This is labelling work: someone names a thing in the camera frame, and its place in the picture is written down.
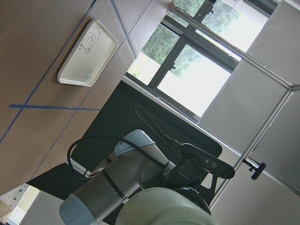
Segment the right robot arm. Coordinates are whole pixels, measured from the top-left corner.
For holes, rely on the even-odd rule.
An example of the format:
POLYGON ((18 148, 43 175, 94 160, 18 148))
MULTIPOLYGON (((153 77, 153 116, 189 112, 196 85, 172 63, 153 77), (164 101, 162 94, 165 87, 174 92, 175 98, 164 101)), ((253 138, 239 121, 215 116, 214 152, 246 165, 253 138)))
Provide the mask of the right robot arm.
POLYGON ((100 224, 141 185, 155 177, 165 180, 176 167, 144 131, 132 131, 125 140, 133 146, 118 142, 116 159, 60 205, 64 224, 100 224))

